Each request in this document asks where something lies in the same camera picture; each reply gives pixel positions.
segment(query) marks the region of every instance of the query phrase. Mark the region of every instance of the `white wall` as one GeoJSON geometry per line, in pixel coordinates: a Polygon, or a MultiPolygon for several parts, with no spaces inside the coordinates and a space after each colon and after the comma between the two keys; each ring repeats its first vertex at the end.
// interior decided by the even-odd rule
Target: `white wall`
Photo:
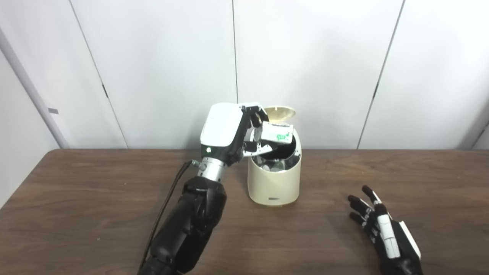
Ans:
{"type": "Polygon", "coordinates": [[[489,120],[489,2],[408,0],[360,149],[470,149],[489,120]]]}
{"type": "Polygon", "coordinates": [[[489,150],[489,131],[486,130],[482,133],[481,137],[474,145],[474,149],[476,150],[489,150]]]}
{"type": "Polygon", "coordinates": [[[2,0],[0,32],[7,59],[64,147],[127,148],[69,1],[2,0]]]}
{"type": "Polygon", "coordinates": [[[296,109],[305,148],[356,149],[401,0],[235,0],[240,102],[296,109]]]}
{"type": "Polygon", "coordinates": [[[58,148],[0,51],[0,207],[41,158],[58,148]]]}
{"type": "Polygon", "coordinates": [[[72,2],[130,148],[195,148],[236,102],[231,1],[72,2]]]}

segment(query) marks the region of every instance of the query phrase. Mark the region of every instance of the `wooden table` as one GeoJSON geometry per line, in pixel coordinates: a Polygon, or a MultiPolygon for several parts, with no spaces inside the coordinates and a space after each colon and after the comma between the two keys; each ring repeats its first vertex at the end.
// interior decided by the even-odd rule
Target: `wooden table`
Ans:
{"type": "MultiPolygon", "coordinates": [[[[0,210],[0,274],[135,275],[190,158],[198,152],[48,153],[0,210]]],[[[348,218],[346,197],[364,184],[409,226],[426,275],[489,274],[489,151],[305,151],[301,194],[284,207],[252,202],[246,169],[229,169],[222,220],[190,274],[378,275],[372,245],[348,218]]]]}

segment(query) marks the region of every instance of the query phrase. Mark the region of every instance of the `cream trash can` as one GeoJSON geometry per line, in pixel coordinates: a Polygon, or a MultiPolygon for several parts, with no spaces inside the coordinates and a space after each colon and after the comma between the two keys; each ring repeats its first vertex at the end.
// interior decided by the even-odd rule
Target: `cream trash can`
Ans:
{"type": "MultiPolygon", "coordinates": [[[[285,106],[265,108],[271,123],[287,124],[295,110],[285,106]]],[[[250,141],[254,140],[254,130],[250,141]]],[[[248,192],[250,198],[261,205],[281,206],[299,197],[302,147],[297,131],[293,130],[292,143],[279,145],[270,153],[249,158],[248,192]]]]}

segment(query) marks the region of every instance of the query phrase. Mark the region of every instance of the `trash can lid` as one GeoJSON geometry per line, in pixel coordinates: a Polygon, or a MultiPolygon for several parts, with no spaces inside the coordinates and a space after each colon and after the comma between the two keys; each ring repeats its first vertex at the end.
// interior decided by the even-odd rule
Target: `trash can lid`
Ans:
{"type": "Polygon", "coordinates": [[[270,122],[281,122],[292,118],[295,110],[287,106],[270,106],[265,108],[270,122]]]}

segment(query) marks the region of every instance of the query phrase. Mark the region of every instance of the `black forearm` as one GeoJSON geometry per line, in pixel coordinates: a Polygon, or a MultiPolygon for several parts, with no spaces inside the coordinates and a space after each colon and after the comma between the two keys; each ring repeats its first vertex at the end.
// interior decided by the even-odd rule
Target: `black forearm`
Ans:
{"type": "Polygon", "coordinates": [[[222,184],[194,177],[151,242],[150,257],[138,275],[172,275],[192,270],[226,201],[222,184]]]}

